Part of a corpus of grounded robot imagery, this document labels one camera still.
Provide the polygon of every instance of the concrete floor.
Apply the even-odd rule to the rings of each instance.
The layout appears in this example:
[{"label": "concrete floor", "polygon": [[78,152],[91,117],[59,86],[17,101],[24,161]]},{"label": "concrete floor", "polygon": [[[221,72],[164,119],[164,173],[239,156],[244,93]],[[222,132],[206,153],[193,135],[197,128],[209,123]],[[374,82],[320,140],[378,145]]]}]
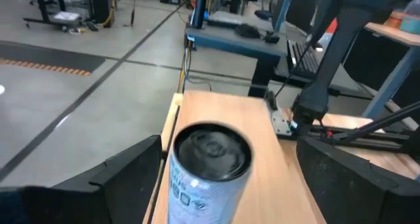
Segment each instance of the concrete floor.
[{"label": "concrete floor", "polygon": [[[5,86],[0,96],[0,167],[98,79],[107,76],[121,58],[124,61],[0,186],[53,186],[160,134],[177,89],[184,32],[180,17],[186,20],[188,10],[181,9],[179,16],[173,13],[176,6],[137,0],[134,27],[119,27],[129,22],[133,4],[133,0],[121,0],[113,28],[70,35],[42,24],[27,29],[22,17],[39,16],[28,1],[0,0],[1,6],[7,7],[0,8],[0,41],[89,53],[108,60],[87,77],[0,65],[0,84]],[[146,41],[133,49],[145,37]],[[255,63],[252,58],[199,48],[192,55],[191,77],[209,80],[216,92],[246,95]],[[271,89],[279,86],[270,84]],[[187,83],[186,88],[208,90],[208,85]],[[280,106],[291,106],[299,91],[286,87],[278,98]],[[365,100],[332,97],[329,108],[332,113],[359,116],[367,105]]]}]

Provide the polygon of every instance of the can label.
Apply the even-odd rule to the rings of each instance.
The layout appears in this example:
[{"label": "can label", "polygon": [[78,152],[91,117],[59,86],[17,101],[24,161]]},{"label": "can label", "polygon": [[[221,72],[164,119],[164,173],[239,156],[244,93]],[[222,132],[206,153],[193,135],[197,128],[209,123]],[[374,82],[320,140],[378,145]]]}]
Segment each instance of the can label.
[{"label": "can label", "polygon": [[168,224],[230,223],[248,176],[249,170],[230,181],[204,181],[189,174],[172,154]]}]

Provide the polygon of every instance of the can lid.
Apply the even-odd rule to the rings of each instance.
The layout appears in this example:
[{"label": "can lid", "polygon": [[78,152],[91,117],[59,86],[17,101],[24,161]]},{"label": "can lid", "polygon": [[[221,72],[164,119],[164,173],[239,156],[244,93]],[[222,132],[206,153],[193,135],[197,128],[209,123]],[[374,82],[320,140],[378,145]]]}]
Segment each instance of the can lid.
[{"label": "can lid", "polygon": [[191,133],[181,142],[177,155],[187,171],[202,179],[225,181],[247,169],[241,144],[218,131]]}]

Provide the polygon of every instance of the can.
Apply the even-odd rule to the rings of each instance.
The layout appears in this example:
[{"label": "can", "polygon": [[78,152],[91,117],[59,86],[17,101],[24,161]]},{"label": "can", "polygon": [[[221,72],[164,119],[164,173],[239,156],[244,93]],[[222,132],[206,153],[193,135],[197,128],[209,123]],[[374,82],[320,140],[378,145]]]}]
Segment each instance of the can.
[{"label": "can", "polygon": [[168,224],[230,223],[251,160],[247,141],[225,126],[200,123],[183,129],[170,156]]}]

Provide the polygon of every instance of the black floor mat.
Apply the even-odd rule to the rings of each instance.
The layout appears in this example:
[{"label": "black floor mat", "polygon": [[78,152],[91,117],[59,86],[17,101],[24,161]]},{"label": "black floor mat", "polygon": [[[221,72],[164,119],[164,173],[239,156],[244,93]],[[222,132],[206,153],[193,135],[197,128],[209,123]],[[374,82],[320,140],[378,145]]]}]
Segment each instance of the black floor mat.
[{"label": "black floor mat", "polygon": [[103,56],[73,53],[4,41],[0,41],[0,58],[29,62],[30,64],[44,64],[56,68],[69,68],[90,73],[105,61]]}]

